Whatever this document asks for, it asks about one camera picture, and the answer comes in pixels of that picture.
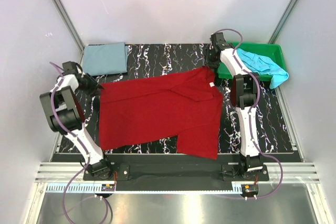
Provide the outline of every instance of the blue cloth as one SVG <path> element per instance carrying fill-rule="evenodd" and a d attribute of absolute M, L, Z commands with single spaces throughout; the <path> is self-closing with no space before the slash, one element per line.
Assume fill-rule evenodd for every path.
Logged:
<path fill-rule="evenodd" d="M 89 45 L 84 48 L 83 71 L 92 76 L 127 72 L 125 43 Z"/>
<path fill-rule="evenodd" d="M 275 89 L 289 78 L 289 74 L 274 63 L 270 58 L 237 49 L 242 62 L 253 72 L 272 75 L 270 88 Z"/>

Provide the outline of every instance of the red garment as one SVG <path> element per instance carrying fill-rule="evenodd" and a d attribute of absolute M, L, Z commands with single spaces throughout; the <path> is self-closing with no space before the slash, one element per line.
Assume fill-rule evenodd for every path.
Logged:
<path fill-rule="evenodd" d="M 178 136 L 177 151 L 216 159 L 223 95 L 208 67 L 103 84 L 99 139 L 103 150 Z"/>

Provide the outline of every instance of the black marble table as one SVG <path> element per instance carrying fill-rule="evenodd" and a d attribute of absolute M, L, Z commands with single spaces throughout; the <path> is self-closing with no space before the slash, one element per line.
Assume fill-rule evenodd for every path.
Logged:
<path fill-rule="evenodd" d="M 128 73 L 97 76 L 99 83 L 127 81 L 184 72 L 203 65 L 206 44 L 151 44 L 128 46 Z M 238 115 L 229 102 L 230 80 L 218 79 L 216 86 L 223 93 L 223 111 L 218 136 L 218 153 L 239 153 L 240 128 Z M 86 117 L 86 128 L 99 145 L 99 97 L 88 97 L 81 91 L 77 94 Z M 269 83 L 261 82 L 261 96 L 257 108 L 257 131 L 263 152 L 292 153 L 279 102 Z M 163 138 L 154 142 L 124 146 L 106 153 L 176 153 L 177 137 Z M 63 138 L 59 153 L 78 153 L 74 145 Z"/>

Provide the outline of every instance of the robotic arm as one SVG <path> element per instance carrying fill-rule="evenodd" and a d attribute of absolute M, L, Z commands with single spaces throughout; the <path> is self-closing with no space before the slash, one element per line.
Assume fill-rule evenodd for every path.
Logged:
<path fill-rule="evenodd" d="M 257 149 L 256 108 L 252 107 L 257 99 L 257 84 L 233 45 L 226 42 L 223 33 L 212 34 L 211 42 L 206 49 L 206 65 L 216 67 L 221 61 L 233 76 L 230 100 L 236 107 L 242 139 L 238 172 L 240 176 L 255 175 L 263 168 L 262 156 Z M 259 74 L 252 74 L 259 82 Z"/>
<path fill-rule="evenodd" d="M 62 66 L 64 72 L 57 78 L 55 87 L 40 95 L 48 124 L 54 132 L 59 132 L 74 143 L 83 155 L 87 171 L 92 176 L 109 177 L 113 172 L 111 162 L 87 132 L 83 110 L 74 94 L 76 90 L 82 90 L 90 96 L 99 95 L 103 87 L 89 74 L 84 73 L 79 64 L 69 61 Z"/>

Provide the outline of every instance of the gray wall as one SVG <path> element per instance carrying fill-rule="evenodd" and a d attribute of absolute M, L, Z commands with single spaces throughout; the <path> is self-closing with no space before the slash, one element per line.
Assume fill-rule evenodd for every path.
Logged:
<path fill-rule="evenodd" d="M 17 224 L 55 139 L 39 103 L 57 77 L 49 61 L 79 51 L 51 0 L 0 0 L 0 9 L 0 222 Z"/>
<path fill-rule="evenodd" d="M 313 161 L 336 216 L 336 1 L 300 0 L 278 44 L 290 74 L 285 93 L 306 160 Z"/>
<path fill-rule="evenodd" d="M 85 44 L 204 43 L 218 29 L 267 42 L 289 0 L 62 0 Z M 227 33 L 227 39 L 237 35 Z"/>

